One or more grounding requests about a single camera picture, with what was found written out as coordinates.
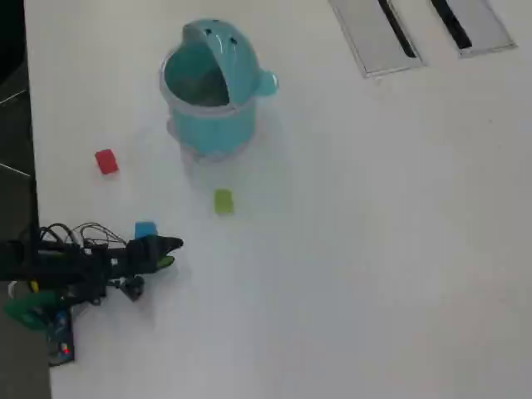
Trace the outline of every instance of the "metal vent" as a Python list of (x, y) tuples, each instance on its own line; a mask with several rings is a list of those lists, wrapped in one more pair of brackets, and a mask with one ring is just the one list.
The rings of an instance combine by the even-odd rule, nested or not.
[(486, 0), (430, 0), (461, 57), (516, 47)]
[(330, 3), (364, 76), (423, 65), (389, 0), (330, 0)]

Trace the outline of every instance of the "red cube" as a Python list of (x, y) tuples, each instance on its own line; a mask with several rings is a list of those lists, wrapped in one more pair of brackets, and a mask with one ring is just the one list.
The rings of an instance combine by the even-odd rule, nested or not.
[(103, 175), (109, 175), (110, 173), (118, 171), (115, 155), (110, 149), (96, 152), (95, 157)]

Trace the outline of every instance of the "teal bin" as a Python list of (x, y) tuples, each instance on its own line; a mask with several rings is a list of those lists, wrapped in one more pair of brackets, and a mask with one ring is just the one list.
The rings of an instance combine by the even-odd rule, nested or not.
[(203, 19), (185, 25), (182, 43), (160, 69), (160, 87), (182, 146), (224, 158), (255, 131), (255, 97), (278, 89), (259, 67), (248, 39), (233, 25)]

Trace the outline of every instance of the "white tabletop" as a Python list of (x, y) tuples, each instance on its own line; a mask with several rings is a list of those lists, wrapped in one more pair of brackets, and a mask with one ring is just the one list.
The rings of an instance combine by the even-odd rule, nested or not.
[[(364, 80), (326, 0), (26, 0), (42, 224), (185, 240), (138, 303), (76, 322), (54, 399), (530, 397), (532, 6), (494, 0), (520, 47), (458, 60), (395, 3), (429, 66)], [(181, 156), (157, 81), (204, 16), (281, 82), (216, 165)]]

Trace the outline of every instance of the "blue cube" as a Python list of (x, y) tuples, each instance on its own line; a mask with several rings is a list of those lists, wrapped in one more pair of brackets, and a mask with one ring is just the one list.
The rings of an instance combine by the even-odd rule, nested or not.
[(157, 226), (153, 222), (136, 222), (135, 239), (141, 239), (146, 235), (157, 235)]

